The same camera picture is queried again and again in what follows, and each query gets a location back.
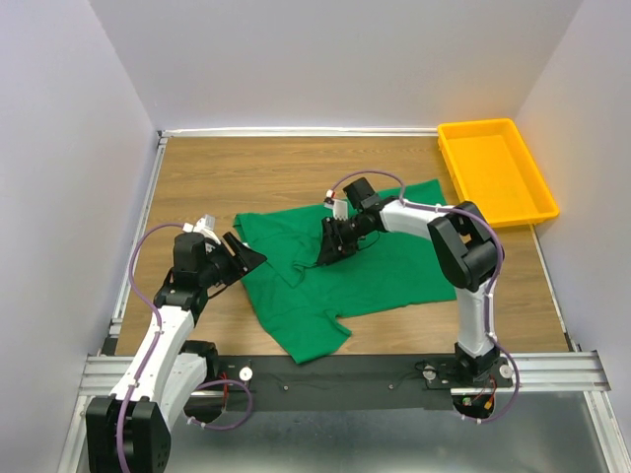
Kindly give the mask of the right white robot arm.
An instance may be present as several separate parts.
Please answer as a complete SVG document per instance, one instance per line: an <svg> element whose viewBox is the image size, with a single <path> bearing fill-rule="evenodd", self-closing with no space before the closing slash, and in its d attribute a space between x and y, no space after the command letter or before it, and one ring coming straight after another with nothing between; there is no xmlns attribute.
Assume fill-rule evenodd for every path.
<svg viewBox="0 0 631 473"><path fill-rule="evenodd" d="M403 192L383 198L364 177L343 192L346 200L338 199L333 188L325 193L323 204L332 215L321 220L316 264L331 265L356 254L359 240L373 232L430 241L444 277L456 289L455 377L467 386L478 384L500 359L492 299L505 253L477 206L469 201L456 206L416 203Z"/></svg>

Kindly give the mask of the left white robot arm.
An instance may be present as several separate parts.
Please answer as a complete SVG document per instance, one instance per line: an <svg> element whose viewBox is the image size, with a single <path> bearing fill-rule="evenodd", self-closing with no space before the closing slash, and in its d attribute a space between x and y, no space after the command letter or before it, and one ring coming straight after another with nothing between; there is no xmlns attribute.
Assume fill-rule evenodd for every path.
<svg viewBox="0 0 631 473"><path fill-rule="evenodd" d="M90 471L165 471L172 429L191 394L225 382L213 344L184 347L208 291L228 288L265 260L231 233L185 227L175 237L173 266L148 302L152 319L136 355L109 394L87 408Z"/></svg>

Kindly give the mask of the green t shirt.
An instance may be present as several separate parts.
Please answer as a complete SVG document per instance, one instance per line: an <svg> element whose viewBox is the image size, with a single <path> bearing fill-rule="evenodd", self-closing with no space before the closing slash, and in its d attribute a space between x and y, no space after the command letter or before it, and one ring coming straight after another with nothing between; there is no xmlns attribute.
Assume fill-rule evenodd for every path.
<svg viewBox="0 0 631 473"><path fill-rule="evenodd" d="M375 233L356 254L317 265L328 214L311 205L234 218L241 241L266 257L243 279L253 310L297 364L328 356L346 342L351 332L342 317L456 297L432 243L417 236Z"/></svg>

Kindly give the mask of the yellow plastic tray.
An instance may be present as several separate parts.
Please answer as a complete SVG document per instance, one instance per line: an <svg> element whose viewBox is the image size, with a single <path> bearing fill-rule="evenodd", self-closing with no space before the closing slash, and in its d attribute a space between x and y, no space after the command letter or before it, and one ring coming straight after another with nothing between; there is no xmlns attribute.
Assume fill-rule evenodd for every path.
<svg viewBox="0 0 631 473"><path fill-rule="evenodd" d="M515 122L442 123L438 145L458 198L477 205L494 228L530 226L559 207Z"/></svg>

